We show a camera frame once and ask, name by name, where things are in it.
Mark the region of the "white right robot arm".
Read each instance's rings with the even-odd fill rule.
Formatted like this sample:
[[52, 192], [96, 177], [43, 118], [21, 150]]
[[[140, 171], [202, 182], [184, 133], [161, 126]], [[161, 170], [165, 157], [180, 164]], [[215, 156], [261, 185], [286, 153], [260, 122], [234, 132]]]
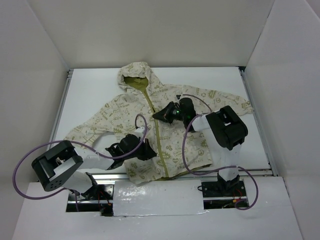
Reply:
[[219, 168], [215, 186], [210, 190], [228, 196], [237, 188], [240, 181], [237, 165], [248, 128], [231, 106], [197, 115], [192, 99], [184, 97], [178, 103], [171, 101], [152, 117], [169, 124], [181, 121], [188, 132], [201, 132], [212, 162]]

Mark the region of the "cream green printed hooded jacket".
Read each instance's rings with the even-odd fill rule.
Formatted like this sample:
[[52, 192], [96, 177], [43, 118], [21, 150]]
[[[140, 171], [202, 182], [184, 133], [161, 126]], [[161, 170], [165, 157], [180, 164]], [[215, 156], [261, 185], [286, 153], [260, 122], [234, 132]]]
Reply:
[[168, 124], [152, 117], [169, 102], [176, 101], [176, 95], [190, 94], [199, 113], [218, 111], [227, 105], [239, 116], [253, 112], [251, 103], [238, 95], [190, 85], [163, 84], [146, 62], [133, 62], [122, 67], [117, 83], [123, 94], [114, 97], [94, 116], [73, 128], [66, 139], [93, 146], [107, 132], [121, 140], [132, 133], [136, 125], [147, 125], [146, 137], [157, 156], [146, 161], [131, 158], [124, 162], [126, 173], [135, 184], [172, 178], [187, 169], [213, 163], [201, 132], [186, 133], [180, 121]]

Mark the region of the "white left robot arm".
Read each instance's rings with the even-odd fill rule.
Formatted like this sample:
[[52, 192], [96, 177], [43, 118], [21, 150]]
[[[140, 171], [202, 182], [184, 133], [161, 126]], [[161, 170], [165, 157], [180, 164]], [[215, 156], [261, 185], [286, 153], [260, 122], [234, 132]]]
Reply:
[[[120, 142], [107, 147], [106, 151], [117, 158], [108, 169], [118, 168], [128, 159], [137, 158], [140, 161], [147, 161], [157, 156], [147, 138], [136, 151], [133, 151], [140, 141], [141, 137], [127, 134]], [[66, 188], [86, 200], [96, 200], [98, 197], [111, 200], [112, 194], [108, 193], [102, 185], [98, 185], [91, 173], [79, 172], [83, 164], [83, 158], [78, 155], [72, 143], [63, 140], [33, 160], [31, 166], [46, 192]]]

